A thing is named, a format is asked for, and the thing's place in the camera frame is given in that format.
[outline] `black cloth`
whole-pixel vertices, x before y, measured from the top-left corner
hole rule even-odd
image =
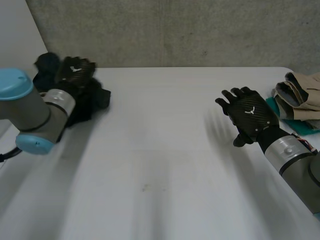
[[[33,84],[40,93],[63,84],[61,81],[57,82],[57,73],[65,72],[62,71],[65,66],[62,65],[56,54],[52,52],[42,54],[34,64],[38,69],[38,74],[34,77]],[[102,89],[101,83],[91,77],[93,72],[90,74],[91,79],[86,87],[77,96],[73,96],[75,106],[65,125],[66,128],[90,120],[95,112],[106,109],[110,104],[111,92]]]

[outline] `carbon fiber hand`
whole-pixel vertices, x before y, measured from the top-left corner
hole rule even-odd
[[[252,144],[264,129],[279,127],[278,117],[257,91],[245,86],[241,89],[233,88],[231,92],[235,96],[227,90],[222,91],[230,103],[222,98],[217,98],[215,102],[222,107],[223,113],[230,117],[239,131],[233,142],[234,146]]]

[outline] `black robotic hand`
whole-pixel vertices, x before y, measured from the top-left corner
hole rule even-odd
[[[223,113],[230,117],[239,131],[233,141],[235,147],[257,142],[257,136],[264,129],[279,127],[278,117],[257,91],[245,86],[241,89],[233,88],[231,92],[235,96],[227,90],[222,91],[230,103],[222,98],[217,98],[215,102],[222,107]]]
[[[90,62],[86,58],[67,56],[55,75],[55,82],[68,82],[82,90],[90,84],[95,71],[96,64],[94,62]]]

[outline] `teal cloth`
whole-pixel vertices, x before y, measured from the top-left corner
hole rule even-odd
[[[276,100],[273,97],[269,97],[266,100],[266,103],[272,108],[272,110],[280,116],[280,111]],[[301,136],[320,133],[320,129],[315,130],[310,128],[305,122],[300,120],[284,120],[282,119],[290,128],[292,128],[297,134]]]

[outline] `beige cloth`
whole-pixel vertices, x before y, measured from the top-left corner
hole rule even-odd
[[[276,85],[275,92],[292,107],[294,119],[320,120],[320,72],[309,76],[289,72],[285,78]]]

